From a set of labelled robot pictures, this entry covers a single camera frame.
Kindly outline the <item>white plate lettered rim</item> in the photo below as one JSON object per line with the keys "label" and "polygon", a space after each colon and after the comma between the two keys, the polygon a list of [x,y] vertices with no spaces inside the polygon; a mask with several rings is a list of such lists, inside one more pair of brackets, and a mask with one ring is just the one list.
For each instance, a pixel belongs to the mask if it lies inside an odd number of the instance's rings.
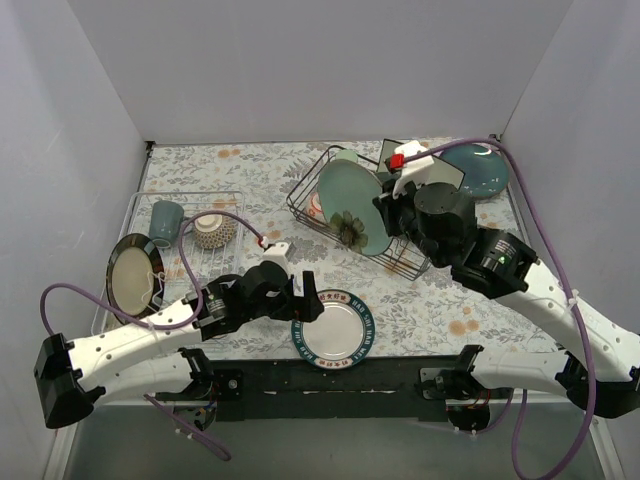
{"label": "white plate lettered rim", "polygon": [[318,368],[342,370],[362,362],[375,340],[374,316],[367,304],[344,290],[323,290],[324,312],[313,322],[293,322],[291,336],[299,356]]}

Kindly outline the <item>white square plate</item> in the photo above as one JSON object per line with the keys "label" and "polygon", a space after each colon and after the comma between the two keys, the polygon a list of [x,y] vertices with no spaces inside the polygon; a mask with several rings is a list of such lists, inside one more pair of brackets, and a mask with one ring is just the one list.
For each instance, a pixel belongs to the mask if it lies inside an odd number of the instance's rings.
{"label": "white square plate", "polygon": [[[386,161],[390,159],[393,154],[393,150],[401,144],[404,143],[389,139],[385,139],[383,141],[380,160],[375,173],[376,177],[382,183],[389,180],[397,180],[400,176],[399,172],[392,173],[389,171]],[[431,183],[445,183],[452,185],[455,189],[459,189],[463,183],[465,173],[445,160],[442,160],[440,157],[436,155],[431,156],[434,160],[434,165],[430,170],[430,177],[425,185]]]}

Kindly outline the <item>orange patterned bowl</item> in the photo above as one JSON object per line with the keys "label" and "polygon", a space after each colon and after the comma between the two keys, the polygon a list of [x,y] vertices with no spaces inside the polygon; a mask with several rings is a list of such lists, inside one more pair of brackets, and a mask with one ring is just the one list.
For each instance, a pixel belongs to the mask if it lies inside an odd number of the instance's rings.
{"label": "orange patterned bowl", "polygon": [[308,200],[307,214],[314,219],[323,218],[323,210],[320,203],[319,195],[317,192],[313,192]]}

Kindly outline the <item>green flower deep plate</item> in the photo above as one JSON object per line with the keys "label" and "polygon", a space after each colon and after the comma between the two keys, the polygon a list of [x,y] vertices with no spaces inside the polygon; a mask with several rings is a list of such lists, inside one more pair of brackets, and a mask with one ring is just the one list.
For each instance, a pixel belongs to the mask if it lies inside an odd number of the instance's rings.
{"label": "green flower deep plate", "polygon": [[344,159],[323,167],[316,191],[325,221],[346,248],[377,256],[391,244],[373,200],[382,193],[382,184],[363,166]]}

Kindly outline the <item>black wire dish rack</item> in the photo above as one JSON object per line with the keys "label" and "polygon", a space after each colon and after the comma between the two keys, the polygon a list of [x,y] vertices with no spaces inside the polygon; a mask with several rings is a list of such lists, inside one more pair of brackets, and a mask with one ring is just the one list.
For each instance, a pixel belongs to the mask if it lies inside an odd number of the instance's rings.
{"label": "black wire dish rack", "polygon": [[[346,151],[345,147],[330,144],[317,160],[312,161],[306,172],[287,194],[285,200],[296,221],[331,239],[339,246],[342,246],[339,236],[331,230],[324,215],[312,215],[309,212],[309,207],[312,195],[318,193],[321,173],[344,151]],[[377,255],[367,255],[367,258],[410,281],[417,280],[431,266],[427,257],[405,237],[392,239],[383,252]]]}

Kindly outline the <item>green cup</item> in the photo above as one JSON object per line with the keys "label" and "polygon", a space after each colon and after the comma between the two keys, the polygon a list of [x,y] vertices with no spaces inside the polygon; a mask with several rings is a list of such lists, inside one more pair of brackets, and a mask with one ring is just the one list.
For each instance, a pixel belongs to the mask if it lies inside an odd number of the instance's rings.
{"label": "green cup", "polygon": [[333,157],[334,161],[349,161],[356,163],[358,161],[358,154],[350,149],[340,149]]}

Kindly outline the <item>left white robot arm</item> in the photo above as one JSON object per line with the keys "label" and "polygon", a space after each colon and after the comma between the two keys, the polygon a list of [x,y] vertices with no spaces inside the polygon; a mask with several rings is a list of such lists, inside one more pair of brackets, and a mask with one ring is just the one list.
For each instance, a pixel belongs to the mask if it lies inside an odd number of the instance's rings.
{"label": "left white robot arm", "polygon": [[313,272],[304,272],[302,284],[302,295],[296,295],[293,276],[264,261],[244,275],[210,282],[195,299],[178,300],[141,324],[76,340],[61,333],[49,336],[34,367],[46,427],[66,427],[86,418],[106,395],[108,379],[170,349],[233,333],[261,317],[315,321],[324,306]]}

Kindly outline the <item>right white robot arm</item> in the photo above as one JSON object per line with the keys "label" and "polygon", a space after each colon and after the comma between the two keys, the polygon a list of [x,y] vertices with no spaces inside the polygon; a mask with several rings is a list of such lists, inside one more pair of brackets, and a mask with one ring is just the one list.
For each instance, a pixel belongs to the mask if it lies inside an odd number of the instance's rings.
{"label": "right white robot arm", "polygon": [[639,407],[639,336],[600,314],[562,283],[526,243],[477,223],[475,203],[446,183],[373,199],[390,236],[408,238],[436,268],[468,290],[524,316],[560,346],[519,353],[463,348],[454,367],[427,381],[443,398],[483,390],[527,389],[569,399],[595,415],[618,418]]}

